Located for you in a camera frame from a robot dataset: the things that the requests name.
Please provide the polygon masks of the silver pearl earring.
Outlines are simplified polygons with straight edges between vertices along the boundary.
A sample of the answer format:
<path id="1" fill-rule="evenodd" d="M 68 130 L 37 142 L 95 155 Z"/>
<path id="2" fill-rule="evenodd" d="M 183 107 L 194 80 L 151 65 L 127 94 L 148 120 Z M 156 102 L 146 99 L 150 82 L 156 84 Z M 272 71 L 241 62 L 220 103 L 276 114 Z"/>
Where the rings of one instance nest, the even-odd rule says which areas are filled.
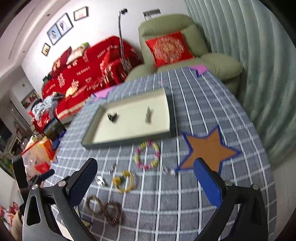
<path id="1" fill-rule="evenodd" d="M 170 169 L 170 168 L 165 167 L 165 166 L 161 166 L 161 172 L 164 175 L 170 175 L 170 176 L 175 176 L 176 175 L 176 172 L 175 172 L 174 169 Z"/>

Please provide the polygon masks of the pink star right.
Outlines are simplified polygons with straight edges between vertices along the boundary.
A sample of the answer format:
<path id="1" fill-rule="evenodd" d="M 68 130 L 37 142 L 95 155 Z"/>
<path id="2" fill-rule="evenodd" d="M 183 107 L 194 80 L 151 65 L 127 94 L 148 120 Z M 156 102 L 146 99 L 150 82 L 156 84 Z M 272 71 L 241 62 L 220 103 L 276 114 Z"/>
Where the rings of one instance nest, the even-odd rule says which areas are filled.
<path id="1" fill-rule="evenodd" d="M 205 65 L 193 65 L 189 66 L 189 70 L 195 77 L 198 78 L 207 73 L 208 68 Z"/>

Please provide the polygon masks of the red gold embroidered cushion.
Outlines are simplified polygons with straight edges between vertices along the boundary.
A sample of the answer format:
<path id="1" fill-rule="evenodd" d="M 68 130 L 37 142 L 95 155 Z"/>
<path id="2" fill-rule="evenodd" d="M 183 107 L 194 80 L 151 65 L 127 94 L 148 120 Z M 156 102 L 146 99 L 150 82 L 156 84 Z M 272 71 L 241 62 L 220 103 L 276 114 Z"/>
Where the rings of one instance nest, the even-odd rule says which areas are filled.
<path id="1" fill-rule="evenodd" d="M 156 67 L 193 59 L 181 31 L 146 40 Z"/>

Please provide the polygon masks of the red wedding sofa cover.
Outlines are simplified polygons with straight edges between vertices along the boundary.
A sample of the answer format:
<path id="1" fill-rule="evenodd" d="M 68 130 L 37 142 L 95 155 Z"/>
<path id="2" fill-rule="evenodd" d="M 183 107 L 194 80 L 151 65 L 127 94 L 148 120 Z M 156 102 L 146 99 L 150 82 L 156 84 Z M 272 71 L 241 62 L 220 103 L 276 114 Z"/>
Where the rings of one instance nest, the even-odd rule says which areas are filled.
<path id="1" fill-rule="evenodd" d="M 133 47 L 126 41 L 123 44 L 125 58 L 132 69 L 142 64 Z M 67 65 L 56 78 L 45 82 L 41 89 L 42 98 L 53 92 L 65 95 L 54 111 L 55 117 L 62 121 L 79 112 L 92 94 L 123 83 L 127 76 L 121 64 L 119 37 L 111 36 L 89 47 L 82 57 Z M 48 113 L 43 114 L 40 121 L 32 117 L 35 130 L 39 133 L 49 121 Z"/>

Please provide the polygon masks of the pink star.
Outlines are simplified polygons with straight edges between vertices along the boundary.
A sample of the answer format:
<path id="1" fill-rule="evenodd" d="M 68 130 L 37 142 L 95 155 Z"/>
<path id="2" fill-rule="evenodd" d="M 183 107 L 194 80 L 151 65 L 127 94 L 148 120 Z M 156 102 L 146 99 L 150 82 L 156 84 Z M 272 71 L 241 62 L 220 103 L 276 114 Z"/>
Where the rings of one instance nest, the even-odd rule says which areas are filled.
<path id="1" fill-rule="evenodd" d="M 198 78 L 207 73 L 208 68 L 205 65 L 193 65 L 189 66 L 189 70 L 195 77 Z"/>
<path id="2" fill-rule="evenodd" d="M 92 94 L 96 99 L 107 99 L 108 95 L 115 89 L 115 86 L 100 90 Z"/>

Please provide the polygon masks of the grey tray cream lining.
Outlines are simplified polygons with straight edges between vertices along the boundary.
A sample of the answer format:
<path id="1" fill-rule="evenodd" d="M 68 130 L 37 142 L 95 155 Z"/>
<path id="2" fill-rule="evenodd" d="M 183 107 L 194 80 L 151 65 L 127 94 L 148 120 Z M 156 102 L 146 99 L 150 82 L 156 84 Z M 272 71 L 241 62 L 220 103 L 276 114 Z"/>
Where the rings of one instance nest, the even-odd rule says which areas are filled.
<path id="1" fill-rule="evenodd" d="M 152 123 L 145 123 L 147 107 L 153 110 Z M 107 114 L 118 114 L 111 123 Z M 86 129 L 81 145 L 100 149 L 140 144 L 173 137 L 173 100 L 168 90 L 159 88 L 99 106 Z"/>

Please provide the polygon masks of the cream green pillow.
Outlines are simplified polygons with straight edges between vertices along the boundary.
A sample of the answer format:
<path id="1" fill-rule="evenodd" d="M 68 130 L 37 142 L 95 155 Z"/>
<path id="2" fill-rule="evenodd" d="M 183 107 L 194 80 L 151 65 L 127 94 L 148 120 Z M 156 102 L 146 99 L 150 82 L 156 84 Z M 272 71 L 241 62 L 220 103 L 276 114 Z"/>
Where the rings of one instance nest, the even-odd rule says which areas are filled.
<path id="1" fill-rule="evenodd" d="M 71 54 L 69 55 L 67 59 L 67 65 L 72 63 L 74 60 L 78 59 L 79 57 L 82 57 L 84 55 L 84 52 L 88 49 L 89 43 L 84 42 L 80 46 L 78 46 L 76 49 L 74 49 Z"/>

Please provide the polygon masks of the black hair claw clip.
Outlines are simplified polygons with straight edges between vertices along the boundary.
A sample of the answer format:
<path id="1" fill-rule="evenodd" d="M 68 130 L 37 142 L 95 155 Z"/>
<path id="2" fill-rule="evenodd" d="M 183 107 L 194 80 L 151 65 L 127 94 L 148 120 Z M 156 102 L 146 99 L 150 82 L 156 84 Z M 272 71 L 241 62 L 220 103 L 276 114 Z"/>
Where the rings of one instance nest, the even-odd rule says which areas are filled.
<path id="1" fill-rule="evenodd" d="M 118 119 L 118 114 L 117 113 L 114 113 L 114 114 L 108 113 L 107 117 L 111 123 L 116 123 L 116 121 Z"/>

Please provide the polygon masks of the dark landscape box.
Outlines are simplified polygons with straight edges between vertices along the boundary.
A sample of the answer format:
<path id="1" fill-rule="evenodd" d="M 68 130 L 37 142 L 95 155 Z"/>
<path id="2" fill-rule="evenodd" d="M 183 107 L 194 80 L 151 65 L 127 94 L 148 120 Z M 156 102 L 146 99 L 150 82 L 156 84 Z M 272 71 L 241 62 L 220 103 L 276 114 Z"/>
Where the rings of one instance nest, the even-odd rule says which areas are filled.
<path id="1" fill-rule="evenodd" d="M 62 138 L 65 133 L 66 128 L 57 117 L 50 120 L 43 128 L 43 134 L 52 142 Z"/>

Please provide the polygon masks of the orange red gift bag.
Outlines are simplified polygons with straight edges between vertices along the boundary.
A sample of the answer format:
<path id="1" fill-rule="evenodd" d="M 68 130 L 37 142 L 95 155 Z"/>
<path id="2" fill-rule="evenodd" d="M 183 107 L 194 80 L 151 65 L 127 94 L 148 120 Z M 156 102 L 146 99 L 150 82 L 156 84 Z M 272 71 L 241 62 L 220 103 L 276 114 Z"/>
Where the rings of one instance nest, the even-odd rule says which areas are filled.
<path id="1" fill-rule="evenodd" d="M 46 137 L 24 150 L 21 156 L 27 177 L 31 178 L 49 171 L 55 161 L 55 154 L 51 140 Z"/>

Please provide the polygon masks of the teal curtain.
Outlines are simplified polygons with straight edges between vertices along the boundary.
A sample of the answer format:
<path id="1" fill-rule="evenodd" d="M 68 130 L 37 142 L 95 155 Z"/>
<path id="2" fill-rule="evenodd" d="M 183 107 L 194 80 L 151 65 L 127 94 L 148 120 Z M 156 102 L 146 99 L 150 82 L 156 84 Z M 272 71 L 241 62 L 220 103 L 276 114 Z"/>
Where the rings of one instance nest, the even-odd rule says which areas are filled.
<path id="1" fill-rule="evenodd" d="M 273 166 L 295 147 L 295 46 L 260 1 L 186 1 L 207 44 L 243 66 L 238 98 Z"/>

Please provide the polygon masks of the small silver brooch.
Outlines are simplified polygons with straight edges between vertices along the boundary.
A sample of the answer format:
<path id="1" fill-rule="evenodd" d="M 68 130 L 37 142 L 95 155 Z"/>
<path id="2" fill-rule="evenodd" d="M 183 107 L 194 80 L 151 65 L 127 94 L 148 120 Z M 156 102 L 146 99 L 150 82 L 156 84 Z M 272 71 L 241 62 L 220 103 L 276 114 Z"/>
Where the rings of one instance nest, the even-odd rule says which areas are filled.
<path id="1" fill-rule="evenodd" d="M 109 174 L 112 174 L 113 172 L 114 172 L 114 170 L 115 170 L 115 167 L 116 167 L 116 163 L 109 163 L 109 168 L 107 169 L 107 172 L 109 173 Z"/>

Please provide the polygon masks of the dark red pillow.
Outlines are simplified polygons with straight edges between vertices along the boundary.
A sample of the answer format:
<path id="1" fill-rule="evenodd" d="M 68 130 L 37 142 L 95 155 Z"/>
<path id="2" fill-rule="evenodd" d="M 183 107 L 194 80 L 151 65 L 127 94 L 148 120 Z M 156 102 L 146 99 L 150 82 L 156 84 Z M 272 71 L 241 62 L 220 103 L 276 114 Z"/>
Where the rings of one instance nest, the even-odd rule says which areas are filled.
<path id="1" fill-rule="evenodd" d="M 72 53 L 72 47 L 69 47 L 54 63 L 52 67 L 51 76 L 52 78 L 56 78 L 62 70 L 67 66 L 67 61 Z"/>

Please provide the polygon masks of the silver rhinestone hair clip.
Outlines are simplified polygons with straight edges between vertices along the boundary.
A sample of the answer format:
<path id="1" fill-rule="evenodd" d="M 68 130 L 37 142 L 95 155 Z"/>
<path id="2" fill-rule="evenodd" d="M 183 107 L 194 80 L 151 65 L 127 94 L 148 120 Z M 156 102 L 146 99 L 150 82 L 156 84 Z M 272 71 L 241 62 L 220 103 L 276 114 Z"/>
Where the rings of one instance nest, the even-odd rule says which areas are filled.
<path id="1" fill-rule="evenodd" d="M 148 125 L 150 125 L 152 123 L 152 113 L 153 113 L 153 110 L 150 109 L 150 107 L 148 106 L 147 112 L 145 114 L 145 123 Z"/>

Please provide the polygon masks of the brown star blue border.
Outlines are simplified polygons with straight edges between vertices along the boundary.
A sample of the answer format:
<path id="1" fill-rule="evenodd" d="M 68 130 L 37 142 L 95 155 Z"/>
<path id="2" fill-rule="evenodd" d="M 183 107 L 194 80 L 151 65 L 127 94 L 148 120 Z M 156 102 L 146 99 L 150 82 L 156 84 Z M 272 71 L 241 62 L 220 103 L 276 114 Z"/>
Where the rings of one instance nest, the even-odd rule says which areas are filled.
<path id="1" fill-rule="evenodd" d="M 204 137 L 186 132 L 182 132 L 182 135 L 189 148 L 189 154 L 178 165 L 177 172 L 193 169 L 194 161 L 202 158 L 212 171 L 220 174 L 224 161 L 242 154 L 240 150 L 225 145 L 219 125 Z"/>

